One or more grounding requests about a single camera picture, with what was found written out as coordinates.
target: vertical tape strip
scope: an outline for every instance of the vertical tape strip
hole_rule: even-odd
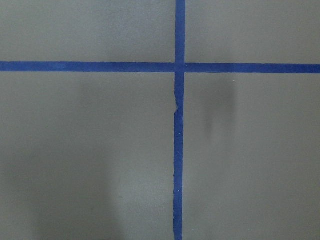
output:
[[[186,1],[176,0],[174,95],[173,232],[182,240]]]

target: gray floor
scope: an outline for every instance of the gray floor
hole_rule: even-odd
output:
[[[174,0],[0,0],[1,61],[174,62]]]
[[[320,64],[318,0],[186,0],[186,62]],[[174,62],[175,0],[0,0],[0,61]],[[319,240],[320,75],[185,77],[184,240]],[[0,240],[173,240],[173,73],[0,72]]]
[[[186,62],[319,64],[319,0],[186,3]]]
[[[173,239],[173,74],[0,79],[0,239]]]
[[[187,74],[185,240],[317,240],[320,76]]]

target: gray surface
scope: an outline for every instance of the gray surface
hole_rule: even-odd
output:
[[[0,0],[1,61],[174,62],[173,0]]]
[[[320,76],[187,74],[184,240],[318,240]]]
[[[0,239],[173,239],[171,73],[0,73]]]
[[[186,0],[186,61],[319,64],[319,0]]]

